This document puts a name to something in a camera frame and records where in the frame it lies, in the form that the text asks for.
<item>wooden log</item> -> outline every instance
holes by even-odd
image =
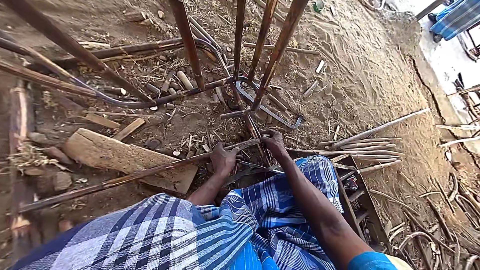
[[[381,192],[381,191],[374,190],[374,189],[370,189],[370,193],[384,196],[385,198],[390,199],[390,200],[394,201],[395,203],[398,203],[399,205],[403,206],[404,208],[406,208],[407,210],[409,210],[411,213],[414,213],[415,215],[420,216],[420,214],[419,214],[417,211],[415,211],[412,207],[404,204],[403,202],[401,202],[401,201],[393,198],[393,197],[390,196],[390,195],[387,195],[387,194],[385,194],[385,193],[383,193],[383,192]]]
[[[85,120],[94,122],[96,124],[106,126],[107,128],[119,128],[120,124],[117,122],[114,122],[112,120],[109,120],[103,116],[96,115],[93,113],[87,113],[87,115],[84,117]]]
[[[376,133],[376,132],[378,132],[378,131],[381,131],[381,130],[383,130],[383,129],[385,129],[385,128],[393,125],[393,124],[402,122],[402,121],[404,121],[404,120],[406,120],[406,119],[408,119],[408,118],[410,118],[410,117],[413,117],[413,116],[415,116],[415,115],[422,114],[422,113],[427,112],[427,111],[430,111],[430,108],[425,108],[425,109],[423,109],[423,110],[420,110],[420,111],[411,113],[411,114],[406,115],[406,116],[404,116],[404,117],[398,118],[398,119],[393,120],[393,121],[390,121],[390,122],[388,122],[388,123],[385,123],[385,124],[383,124],[383,125],[381,125],[381,126],[378,126],[378,127],[373,128],[373,129],[364,131],[364,132],[362,132],[362,133],[360,133],[360,134],[354,135],[354,136],[352,136],[352,137],[350,137],[350,138],[348,138],[348,139],[341,140],[341,141],[339,141],[339,142],[336,142],[336,143],[332,144],[332,147],[340,147],[340,146],[342,146],[342,145],[351,143],[352,141],[364,139],[364,138],[370,136],[371,134],[374,134],[374,133]]]
[[[369,146],[388,145],[388,144],[389,142],[354,143],[354,144],[345,144],[341,146],[340,149],[369,147]]]
[[[229,150],[232,150],[232,149],[238,147],[240,150],[243,150],[243,149],[248,148],[250,146],[257,145],[259,143],[260,143],[259,139],[251,139],[251,140],[244,141],[244,142],[241,142],[241,143],[237,143],[237,144],[234,144],[234,145],[231,145],[231,146],[227,146],[224,149],[226,151],[229,151]],[[89,186],[89,187],[86,187],[86,188],[81,188],[81,189],[73,190],[73,191],[70,191],[70,192],[66,192],[66,193],[63,193],[63,194],[60,194],[60,195],[57,195],[57,196],[52,196],[52,197],[49,197],[49,198],[38,200],[34,203],[21,206],[19,212],[23,213],[23,212],[32,211],[32,210],[35,210],[35,209],[41,209],[43,207],[54,205],[54,204],[57,204],[57,203],[60,203],[60,202],[70,200],[70,199],[82,197],[82,196],[85,196],[85,195],[88,195],[88,194],[91,194],[91,193],[95,193],[95,192],[98,192],[98,191],[101,191],[101,190],[106,190],[106,189],[113,188],[113,187],[116,187],[116,186],[119,186],[119,185],[122,185],[122,184],[130,183],[130,182],[135,181],[137,179],[144,179],[145,177],[150,176],[150,175],[164,173],[164,172],[171,172],[172,170],[174,170],[176,168],[180,168],[180,167],[183,167],[183,166],[186,166],[186,165],[192,165],[193,163],[202,163],[202,162],[205,162],[205,161],[209,160],[210,155],[211,155],[211,152],[205,153],[205,154],[200,154],[200,155],[197,155],[197,156],[193,156],[189,159],[174,161],[174,162],[164,164],[164,165],[159,165],[159,166],[156,166],[156,167],[153,167],[153,168],[150,168],[150,169],[137,171],[137,172],[134,172],[130,175],[125,175],[125,176],[118,177],[118,178],[115,178],[115,179],[110,179],[110,180],[107,180],[107,181],[105,181],[101,184],[98,184],[98,185],[93,185],[93,186]]]
[[[359,147],[359,148],[348,148],[348,151],[369,151],[369,150],[384,150],[389,148],[395,148],[396,144],[387,144],[387,145],[378,145],[378,146],[368,146],[368,147]]]
[[[295,151],[300,153],[313,153],[322,156],[331,156],[331,155],[343,155],[343,154],[367,154],[367,155],[392,155],[392,156],[399,156],[404,157],[404,153],[389,151],[389,150],[370,150],[370,151],[349,151],[349,150],[341,150],[341,151],[327,151],[327,150],[307,150],[307,149],[296,149],[296,148],[289,148],[285,147],[288,151]]]
[[[131,122],[128,126],[118,132],[115,136],[113,136],[113,138],[122,141],[126,136],[130,135],[144,123],[145,120],[143,120],[142,118],[137,118],[135,119],[135,121]]]
[[[178,160],[83,128],[78,129],[65,142],[63,150],[70,158],[90,167],[112,169],[126,174]],[[189,164],[141,181],[185,194],[197,169],[197,166]]]
[[[435,215],[435,217],[437,218],[438,220],[438,223],[440,224],[440,228],[442,228],[442,231],[444,232],[445,234],[445,237],[447,238],[447,240],[452,243],[453,242],[453,236],[452,234],[450,233],[450,230],[448,229],[447,227],[447,223],[445,222],[445,220],[443,219],[441,213],[440,213],[440,210],[433,204],[432,200],[430,200],[430,198],[426,198],[427,200],[427,203],[428,205],[430,206],[430,209],[432,209],[433,211],[433,214]]]
[[[395,160],[393,162],[388,162],[388,163],[383,163],[383,164],[379,164],[379,165],[373,165],[373,166],[370,166],[370,167],[367,167],[367,168],[362,168],[359,171],[360,171],[360,173],[371,172],[371,171],[374,171],[374,170],[378,170],[378,169],[390,167],[390,166],[393,166],[393,165],[397,165],[401,162],[402,162],[402,160]]]
[[[476,136],[476,137],[473,137],[473,138],[459,139],[459,140],[454,140],[454,141],[451,141],[451,142],[448,142],[448,143],[441,144],[438,147],[447,147],[447,146],[450,146],[452,144],[464,143],[464,142],[469,142],[469,141],[476,141],[478,139],[480,139],[480,136]]]
[[[268,93],[268,94],[267,94],[267,97],[268,97],[273,103],[275,103],[281,111],[287,111],[287,107],[286,107],[285,105],[283,105],[283,103],[280,102],[278,99],[276,99],[274,96],[272,96],[272,94]]]

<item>person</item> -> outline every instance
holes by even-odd
[[[480,21],[480,0],[457,0],[440,13],[427,15],[434,24],[433,40],[450,40]]]
[[[213,175],[187,200],[157,194],[78,225],[19,260],[14,269],[411,269],[374,252],[341,215],[333,166],[293,161],[282,134],[261,141],[278,174],[212,203],[239,159],[219,143]]]

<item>wooden plank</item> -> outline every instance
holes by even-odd
[[[103,116],[96,115],[93,113],[88,113],[87,116],[84,117],[84,119],[94,122],[96,124],[106,126],[108,128],[119,128],[120,124],[117,122],[113,122],[112,120],[109,120]]]
[[[73,160],[85,165],[121,171],[139,172],[178,159],[135,145],[127,145],[88,129],[78,129],[63,145],[63,151]],[[198,167],[188,164],[144,177],[142,182],[185,194]]]
[[[114,139],[116,140],[123,140],[126,136],[130,135],[132,132],[134,132],[137,128],[139,128],[141,125],[145,123],[145,120],[142,118],[137,118],[135,121],[131,122],[127,127],[122,129],[120,132],[118,132],[115,136],[113,136]]]

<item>debris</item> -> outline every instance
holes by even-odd
[[[118,170],[126,174],[178,160],[136,145],[124,144],[83,128],[78,129],[65,142],[63,150],[69,157],[85,165]],[[197,169],[197,166],[188,164],[182,168],[158,173],[155,177],[142,178],[141,181],[184,194],[190,187]]]
[[[45,154],[50,158],[58,160],[60,163],[72,165],[73,160],[71,160],[65,153],[63,153],[60,149],[56,148],[55,146],[49,147],[45,149]]]
[[[450,146],[452,144],[475,141],[475,140],[478,140],[478,139],[480,139],[480,136],[476,136],[476,137],[473,137],[473,138],[459,139],[459,140],[455,140],[455,141],[451,141],[451,142],[448,142],[448,143],[441,144],[438,147],[447,147],[447,146]]]
[[[411,213],[414,213],[415,215],[420,216],[420,214],[419,214],[417,211],[415,211],[412,207],[404,204],[403,202],[401,202],[401,201],[393,198],[393,197],[390,196],[390,195],[387,195],[387,194],[385,194],[385,193],[383,193],[383,192],[381,192],[381,191],[377,191],[377,190],[374,190],[374,189],[370,189],[370,193],[382,195],[382,196],[384,196],[385,198],[390,199],[390,200],[394,201],[395,203],[397,203],[397,204],[405,207],[405,208],[408,209]]]
[[[320,71],[322,70],[322,68],[324,67],[325,65],[325,61],[320,61],[320,64],[318,64],[318,67],[317,69],[315,70],[316,73],[320,73]]]
[[[125,14],[125,20],[127,22],[136,23],[143,22],[148,19],[148,15],[145,12],[129,12]]]
[[[39,176],[39,175],[45,174],[44,170],[42,170],[39,167],[35,167],[35,166],[25,167],[24,169],[22,169],[22,172],[24,174],[30,175],[30,176]]]
[[[42,133],[38,133],[38,132],[29,132],[27,137],[32,141],[32,142],[35,142],[35,143],[38,143],[38,144],[44,144],[47,142],[47,136],[45,136],[45,134],[42,134]]]
[[[348,144],[348,143],[350,143],[350,142],[352,142],[352,141],[364,139],[365,137],[368,137],[369,135],[371,135],[371,134],[373,134],[373,133],[376,133],[376,132],[378,132],[378,131],[380,131],[380,130],[383,130],[383,129],[385,129],[385,128],[393,125],[393,124],[402,122],[402,121],[404,121],[404,120],[406,120],[406,119],[408,119],[408,118],[410,118],[410,117],[412,117],[412,116],[419,115],[419,114],[422,114],[422,113],[427,112],[427,111],[430,111],[430,108],[426,108],[426,109],[423,109],[423,110],[420,110],[420,111],[411,113],[411,114],[406,115],[406,116],[404,116],[404,117],[398,118],[398,119],[393,120],[393,121],[390,121],[390,122],[388,122],[388,123],[385,123],[385,124],[383,124],[383,125],[381,125],[381,126],[378,126],[378,127],[373,128],[373,129],[364,131],[364,132],[362,132],[362,133],[360,133],[360,134],[354,135],[354,136],[352,136],[352,137],[350,137],[350,138],[348,138],[348,139],[341,140],[341,141],[339,141],[339,142],[333,143],[333,144],[332,144],[332,147],[334,147],[334,148],[335,148],[335,147],[340,147],[340,146],[345,145],[345,144]]]
[[[186,90],[190,91],[193,89],[193,85],[190,80],[187,78],[187,75],[183,71],[177,72],[177,77],[180,79],[181,83],[185,87]]]
[[[72,177],[67,172],[57,172],[53,179],[55,191],[65,190],[72,184]]]
[[[305,91],[305,93],[303,93],[303,98],[307,98],[309,97],[312,93],[313,93],[313,90],[318,86],[318,81],[315,80],[315,82],[307,89],[307,91]]]
[[[128,126],[126,126],[124,129],[118,132],[115,136],[113,136],[113,138],[121,141],[126,136],[134,132],[137,128],[139,128],[141,125],[143,125],[144,123],[145,123],[145,120],[143,120],[142,118],[137,118],[135,119],[135,121],[131,122]]]
[[[97,123],[102,126],[106,126],[108,128],[119,128],[120,124],[117,122],[113,122],[103,116],[96,115],[94,113],[87,113],[87,116],[84,117],[85,120]]]
[[[280,101],[279,101],[278,99],[276,99],[274,96],[272,96],[272,94],[268,93],[268,94],[267,94],[267,97],[268,97],[273,103],[275,103],[281,111],[286,111],[286,110],[287,110],[286,106],[283,105],[282,102],[280,102]]]
[[[244,42],[243,45],[247,48],[255,48],[257,44],[255,43],[250,43],[250,42]],[[273,50],[275,48],[275,45],[267,45],[265,44],[263,49],[264,50]],[[294,47],[287,47],[285,51],[293,51],[293,52],[299,52],[299,53],[307,53],[307,54],[322,54],[321,52],[317,50],[311,50],[311,49],[299,49],[299,48],[294,48]]]

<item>brown wooden pole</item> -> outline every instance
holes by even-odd
[[[267,38],[268,29],[272,23],[273,14],[275,12],[276,3],[278,0],[267,0],[264,17],[262,24],[260,25],[260,31],[258,32],[257,44],[255,45],[255,51],[253,52],[252,64],[250,65],[250,72],[248,73],[248,82],[253,82],[253,77],[257,69],[260,55],[264,48],[265,39]]]
[[[188,21],[187,11],[182,0],[169,0],[170,7],[175,17],[175,22],[180,32],[180,36],[183,40],[185,49],[187,50],[188,60],[192,66],[193,76],[198,87],[205,91],[204,78],[202,76],[202,69],[200,67],[200,61],[198,61],[197,47],[193,40],[192,30],[190,29],[190,23]]]
[[[292,4],[290,5],[290,10],[288,11],[282,31],[280,32],[278,40],[276,41],[275,49],[273,49],[272,55],[270,56],[270,61],[268,62],[267,69],[265,70],[265,74],[260,83],[260,87],[255,100],[253,101],[251,110],[257,110],[260,107],[260,102],[262,101],[262,97],[265,94],[266,88],[272,79],[276,67],[280,63],[283,54],[285,53],[285,49],[290,42],[295,28],[297,28],[297,24],[307,3],[308,0],[293,0]]]
[[[123,87],[129,93],[137,97],[138,99],[151,102],[152,106],[155,102],[148,96],[140,92],[127,80],[120,77],[112,69],[106,66],[95,55],[87,51],[82,45],[80,45],[75,39],[68,34],[62,32],[55,26],[54,21],[47,18],[43,13],[36,10],[25,0],[1,0],[7,7],[16,12],[23,20],[29,23],[33,28],[40,31],[48,39],[55,42],[55,44],[62,47],[71,55],[85,62],[90,68],[99,72],[104,78],[114,82],[115,84]]]
[[[237,143],[237,144],[234,144],[234,145],[231,145],[231,146],[227,146],[227,147],[225,147],[225,150],[232,150],[233,148],[236,148],[236,147],[240,148],[240,150],[243,150],[245,148],[248,148],[250,146],[253,146],[253,145],[256,145],[256,144],[259,144],[259,143],[260,143],[259,139],[251,139],[251,140],[244,141],[244,142],[241,142],[241,143]],[[56,195],[56,196],[52,196],[52,197],[45,198],[45,199],[42,199],[42,200],[38,200],[36,202],[21,206],[20,210],[19,210],[19,213],[32,211],[32,210],[35,210],[35,209],[40,209],[40,208],[47,207],[47,206],[50,206],[50,205],[54,205],[54,204],[57,204],[57,203],[61,203],[61,202],[67,201],[67,200],[71,200],[71,199],[74,199],[74,198],[85,196],[85,195],[88,195],[88,194],[91,194],[91,193],[95,193],[95,192],[98,192],[98,191],[101,191],[101,190],[113,188],[113,187],[116,187],[116,186],[119,186],[119,185],[122,185],[122,184],[130,183],[134,180],[137,180],[137,179],[149,176],[149,175],[153,175],[153,174],[156,174],[156,173],[159,173],[159,172],[162,172],[162,171],[166,171],[166,170],[172,170],[174,168],[178,168],[178,167],[181,167],[181,166],[184,166],[184,165],[187,165],[187,164],[200,163],[200,162],[203,162],[205,160],[208,160],[210,158],[211,154],[212,154],[212,152],[208,152],[208,153],[201,154],[201,155],[198,155],[198,156],[193,156],[193,157],[188,158],[188,159],[178,160],[178,161],[175,161],[175,162],[172,162],[172,163],[159,165],[159,166],[156,166],[156,167],[153,167],[153,168],[150,168],[150,169],[146,169],[146,170],[143,170],[143,171],[139,171],[139,172],[135,172],[135,173],[132,173],[132,174],[129,174],[129,175],[125,175],[123,177],[110,179],[110,180],[105,181],[105,182],[103,182],[101,184],[98,184],[98,185],[93,185],[93,186],[89,186],[89,187],[86,187],[86,188],[72,190],[72,191],[69,191],[69,192],[66,192],[66,193],[63,193],[63,194],[60,194],[60,195]]]
[[[243,38],[243,21],[245,20],[246,0],[237,1],[237,21],[235,23],[235,48],[233,49],[233,81],[236,81],[240,72],[241,40]]]

